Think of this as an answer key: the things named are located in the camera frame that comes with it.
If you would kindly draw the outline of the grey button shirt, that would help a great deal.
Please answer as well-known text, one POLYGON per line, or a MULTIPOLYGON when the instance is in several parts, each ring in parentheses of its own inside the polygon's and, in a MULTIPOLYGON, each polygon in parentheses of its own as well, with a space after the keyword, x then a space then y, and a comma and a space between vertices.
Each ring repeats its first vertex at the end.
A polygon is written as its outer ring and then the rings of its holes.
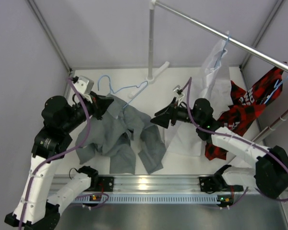
POLYGON ((110 157, 111 174, 134 174, 137 157, 148 174, 161 170, 166 147, 158 127, 150 122, 151 117, 114 95, 106 97, 114 101, 102 119, 91 117, 86 126, 90 132, 83 129, 76 140, 76 144, 84 141, 76 150, 80 164, 98 153, 110 157))

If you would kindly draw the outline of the light blue hanger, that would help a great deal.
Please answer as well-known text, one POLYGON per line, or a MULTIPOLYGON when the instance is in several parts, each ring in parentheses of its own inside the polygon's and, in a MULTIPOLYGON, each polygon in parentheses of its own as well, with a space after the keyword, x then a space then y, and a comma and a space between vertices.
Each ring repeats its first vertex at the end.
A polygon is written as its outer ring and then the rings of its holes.
POLYGON ((143 81, 137 85, 127 85, 127 86, 120 87, 118 89, 114 89, 114 87, 112 86, 111 77, 109 75, 102 75, 97 80, 98 91, 101 89, 101 82, 104 79, 108 80, 109 94, 115 95, 115 96, 124 95, 125 98, 127 99, 127 102, 123 108, 130 105, 148 87, 148 81, 143 81))

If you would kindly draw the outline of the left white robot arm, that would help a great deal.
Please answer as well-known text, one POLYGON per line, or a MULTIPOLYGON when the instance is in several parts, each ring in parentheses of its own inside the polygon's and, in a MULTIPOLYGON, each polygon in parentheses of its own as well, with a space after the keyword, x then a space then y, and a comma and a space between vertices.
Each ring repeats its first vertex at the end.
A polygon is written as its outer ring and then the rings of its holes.
POLYGON ((45 102, 41 113, 44 126, 34 140, 25 189, 17 208, 6 215, 6 224, 25 230, 53 230, 64 210, 82 192, 103 191, 98 171, 83 166, 56 194, 48 194, 56 169, 72 142, 70 133, 91 117, 102 119, 114 101, 94 92, 89 96, 91 101, 74 105, 69 105, 63 96, 53 96, 45 102))

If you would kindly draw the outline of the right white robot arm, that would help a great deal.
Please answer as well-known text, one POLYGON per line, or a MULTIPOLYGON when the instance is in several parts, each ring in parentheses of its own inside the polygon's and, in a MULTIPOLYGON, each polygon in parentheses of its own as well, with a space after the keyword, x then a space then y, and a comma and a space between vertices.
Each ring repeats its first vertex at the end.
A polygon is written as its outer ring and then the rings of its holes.
POLYGON ((248 163, 246 168, 225 165, 219 169, 214 177, 217 189, 226 190, 230 185, 252 187, 270 199, 288 201, 288 155, 283 148, 262 146, 230 131, 213 118, 210 102, 204 98, 197 99, 193 109, 180 107, 172 100, 151 119, 151 123, 163 128, 177 121, 193 123, 201 140, 248 163))

